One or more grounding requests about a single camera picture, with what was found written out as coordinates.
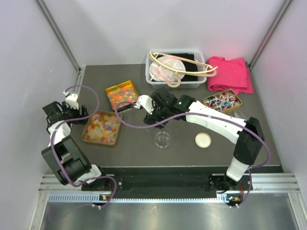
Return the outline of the clear round container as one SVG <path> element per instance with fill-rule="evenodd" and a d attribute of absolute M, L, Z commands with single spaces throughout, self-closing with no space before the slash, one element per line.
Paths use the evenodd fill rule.
<path fill-rule="evenodd" d="M 170 146 L 171 137 L 165 131 L 159 131 L 154 137 L 154 143 L 160 150 L 165 150 Z"/>

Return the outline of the black cloth in basket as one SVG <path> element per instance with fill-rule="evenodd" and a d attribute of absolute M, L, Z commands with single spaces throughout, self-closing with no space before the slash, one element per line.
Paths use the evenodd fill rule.
<path fill-rule="evenodd" d="M 186 58 L 189 60 L 194 60 L 194 54 L 193 53 L 174 53 L 173 56 Z M 196 64 L 192 64 L 186 61 L 181 61 L 183 65 L 185 66 L 186 71 L 196 72 L 198 70 L 198 67 Z"/>

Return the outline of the wooden clothes hanger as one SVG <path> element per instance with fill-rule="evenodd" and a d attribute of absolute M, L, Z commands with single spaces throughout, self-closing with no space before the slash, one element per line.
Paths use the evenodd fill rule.
<path fill-rule="evenodd" d="M 173 56 L 172 54 L 150 51 L 148 59 L 151 61 L 151 64 L 147 65 L 148 73 L 146 77 L 148 82 L 164 83 L 168 88 L 179 88 L 182 86 L 183 79 L 187 75 L 197 78 L 209 78 L 217 74 L 217 67 L 212 67 L 209 64 L 196 60 Z M 196 64 L 203 69 L 196 72 L 186 71 L 181 61 Z"/>

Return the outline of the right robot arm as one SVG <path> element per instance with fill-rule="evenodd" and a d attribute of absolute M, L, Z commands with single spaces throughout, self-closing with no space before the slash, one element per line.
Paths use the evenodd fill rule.
<path fill-rule="evenodd" d="M 235 118 L 213 110 L 191 96 L 176 98 L 165 88 L 154 91 L 150 96 L 139 96 L 137 103 L 147 112 L 143 120 L 147 125 L 157 125 L 158 129 L 162 129 L 170 119 L 183 120 L 214 131 L 235 145 L 225 175 L 211 182 L 217 191 L 225 192 L 240 186 L 243 174 L 255 163 L 262 148 L 264 135 L 254 117 L 248 120 Z"/>

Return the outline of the gold tin colourful gummies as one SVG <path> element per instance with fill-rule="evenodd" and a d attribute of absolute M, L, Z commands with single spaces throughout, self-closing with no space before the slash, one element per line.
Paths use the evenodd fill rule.
<path fill-rule="evenodd" d="M 107 88 L 106 94 L 113 111 L 118 103 L 126 101 L 135 103 L 139 97 L 139 94 L 131 80 Z"/>

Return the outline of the gold tin pastel gummies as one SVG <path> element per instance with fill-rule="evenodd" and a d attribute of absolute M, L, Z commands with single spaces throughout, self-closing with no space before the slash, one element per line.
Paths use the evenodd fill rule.
<path fill-rule="evenodd" d="M 97 111 L 88 119 L 81 140 L 96 145 L 114 147 L 117 144 L 121 121 L 114 112 Z"/>

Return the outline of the pink cloth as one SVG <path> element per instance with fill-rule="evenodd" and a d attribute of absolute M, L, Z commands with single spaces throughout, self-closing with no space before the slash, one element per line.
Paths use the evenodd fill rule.
<path fill-rule="evenodd" d="M 207 60 L 212 67 L 217 67 L 217 74 L 207 79 L 208 90 L 212 92 L 232 89 L 236 94 L 254 92 L 249 68 L 244 58 L 225 59 L 213 56 Z"/>

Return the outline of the white round lid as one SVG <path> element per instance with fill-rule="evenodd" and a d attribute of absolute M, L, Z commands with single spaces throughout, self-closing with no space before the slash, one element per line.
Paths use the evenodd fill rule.
<path fill-rule="evenodd" d="M 195 136 L 195 143 L 200 148 L 208 148 L 212 143 L 212 139 L 209 134 L 201 132 Z"/>

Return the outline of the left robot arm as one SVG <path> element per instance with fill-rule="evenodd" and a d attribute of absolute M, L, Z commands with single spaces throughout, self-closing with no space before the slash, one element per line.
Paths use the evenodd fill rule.
<path fill-rule="evenodd" d="M 43 107 L 47 115 L 48 147 L 41 151 L 47 165 L 62 185 L 81 187 L 83 191 L 113 189 L 112 180 L 102 168 L 91 164 L 71 137 L 71 126 L 86 125 L 89 115 L 86 106 L 70 107 L 66 102 L 52 102 Z"/>

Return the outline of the gold tin wrapped candies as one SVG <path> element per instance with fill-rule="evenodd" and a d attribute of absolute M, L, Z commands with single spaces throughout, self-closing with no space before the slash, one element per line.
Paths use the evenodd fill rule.
<path fill-rule="evenodd" d="M 203 104 L 213 110 L 226 114 L 238 109 L 242 105 L 242 101 L 232 89 L 228 89 L 204 98 Z"/>

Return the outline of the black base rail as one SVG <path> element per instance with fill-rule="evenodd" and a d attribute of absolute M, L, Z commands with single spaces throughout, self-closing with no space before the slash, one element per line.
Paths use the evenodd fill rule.
<path fill-rule="evenodd" d="M 217 191 L 239 192 L 249 187 L 244 175 L 236 185 L 223 185 L 225 166 L 102 167 L 118 183 L 115 198 L 213 198 Z"/>

